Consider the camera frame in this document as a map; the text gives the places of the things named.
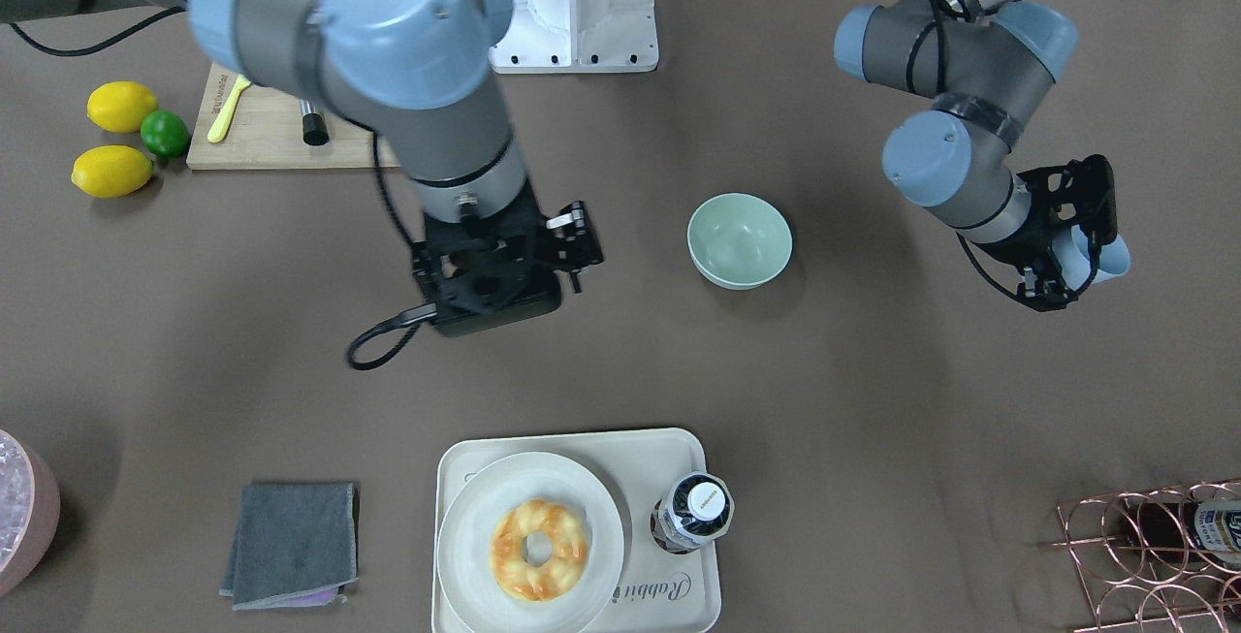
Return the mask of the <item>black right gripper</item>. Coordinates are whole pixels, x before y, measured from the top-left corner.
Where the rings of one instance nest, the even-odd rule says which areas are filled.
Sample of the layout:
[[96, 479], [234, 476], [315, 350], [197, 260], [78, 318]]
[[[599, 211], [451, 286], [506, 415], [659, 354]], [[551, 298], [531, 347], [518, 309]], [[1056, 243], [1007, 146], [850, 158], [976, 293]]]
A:
[[426, 305], [423, 321], [460, 338], [558, 310], [563, 281], [582, 290], [581, 272], [604, 259], [593, 218], [582, 201], [553, 217], [540, 212], [530, 185], [506, 209], [482, 216], [460, 206], [450, 223], [423, 213], [414, 276]]

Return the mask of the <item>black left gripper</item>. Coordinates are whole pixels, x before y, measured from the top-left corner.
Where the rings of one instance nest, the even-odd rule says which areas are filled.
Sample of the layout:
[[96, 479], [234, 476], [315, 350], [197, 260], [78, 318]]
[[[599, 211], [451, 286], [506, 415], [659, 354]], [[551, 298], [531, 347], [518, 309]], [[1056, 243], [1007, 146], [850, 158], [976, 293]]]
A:
[[[1095, 153], [1062, 166], [1018, 174], [1033, 204], [1018, 231], [989, 245], [989, 257], [1021, 276], [1011, 298], [1035, 312], [1064, 310], [1095, 284], [1100, 249], [1119, 236], [1114, 173], [1107, 156]], [[1080, 226], [1090, 236], [1090, 278], [1069, 289], [1052, 253], [1059, 232]]]

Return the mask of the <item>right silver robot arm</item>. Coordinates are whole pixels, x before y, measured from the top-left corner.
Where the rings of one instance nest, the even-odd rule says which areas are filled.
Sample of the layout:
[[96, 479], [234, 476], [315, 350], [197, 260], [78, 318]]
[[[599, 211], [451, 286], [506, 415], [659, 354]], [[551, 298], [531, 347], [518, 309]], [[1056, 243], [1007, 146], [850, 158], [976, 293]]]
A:
[[182, 9], [200, 48], [387, 141], [414, 187], [423, 294], [367, 331], [469, 335], [556, 310], [603, 256], [585, 205], [541, 212], [489, 51], [513, 0], [2, 0], [2, 20]]

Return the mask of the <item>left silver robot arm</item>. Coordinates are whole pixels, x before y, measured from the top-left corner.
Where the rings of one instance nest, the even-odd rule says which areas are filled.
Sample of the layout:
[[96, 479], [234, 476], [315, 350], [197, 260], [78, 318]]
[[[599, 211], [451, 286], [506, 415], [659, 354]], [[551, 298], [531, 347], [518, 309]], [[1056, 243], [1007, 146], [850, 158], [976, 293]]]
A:
[[850, 11], [835, 32], [843, 72], [927, 98], [886, 140], [885, 176], [956, 233], [970, 266], [1015, 271], [1001, 295], [1064, 310], [1126, 276], [1114, 176], [1104, 156], [1015, 173], [1009, 156], [1080, 42], [1076, 24], [1029, 0], [898, 0]]

